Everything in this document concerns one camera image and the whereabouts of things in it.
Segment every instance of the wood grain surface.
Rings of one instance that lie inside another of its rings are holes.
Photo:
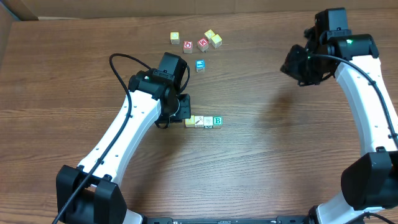
[[[340,190],[340,175],[359,158],[359,137],[343,91],[328,80],[300,88],[279,71],[313,12],[142,17],[12,25],[0,73],[0,223],[50,223],[55,176],[101,139],[124,100],[108,57],[133,55],[157,67],[164,52],[194,69],[186,93],[192,113],[220,114],[222,129],[167,130],[154,125],[124,176],[129,209],[174,218],[267,218],[306,214]],[[348,12],[355,34],[370,33],[398,106],[398,10]],[[213,29],[219,49],[182,53]],[[143,68],[125,58],[125,82]],[[398,222],[396,209],[382,212]]]

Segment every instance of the wall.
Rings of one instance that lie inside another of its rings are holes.
[[[397,0],[3,0],[24,20],[393,8]]]
[[[4,52],[6,51],[11,24],[14,21],[14,18],[6,11],[0,2],[0,67]]]

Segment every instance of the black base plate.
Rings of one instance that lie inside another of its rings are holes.
[[[144,224],[301,224],[305,216],[279,216],[276,218],[212,218],[212,219],[172,219],[148,218]]]

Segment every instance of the row of blocks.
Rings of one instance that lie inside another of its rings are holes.
[[[185,119],[185,126],[187,128],[221,128],[223,126],[223,117],[192,115],[190,119]]]

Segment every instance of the wooden block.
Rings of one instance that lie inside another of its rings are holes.
[[[205,38],[200,39],[198,41],[198,48],[204,52],[205,50],[209,49],[209,42]]]
[[[203,123],[203,125],[205,126],[205,128],[213,128],[213,117],[212,116],[205,117],[204,120],[205,120],[205,122]]]
[[[203,128],[203,116],[195,116],[195,128]]]
[[[206,64],[204,60],[197,60],[197,72],[205,72]]]
[[[191,115],[191,118],[185,119],[185,127],[193,128],[195,127],[195,116]]]
[[[170,40],[172,41],[172,44],[180,44],[180,34],[178,32],[171,32]]]
[[[214,37],[216,34],[212,30],[208,30],[205,32],[206,39],[211,43],[211,38]]]
[[[218,48],[221,46],[221,44],[223,44],[223,39],[217,34],[211,38],[211,44],[213,44],[214,48]]]
[[[192,54],[193,46],[192,41],[184,41],[184,53]]]
[[[223,117],[214,116],[213,117],[213,128],[221,128],[223,126]]]

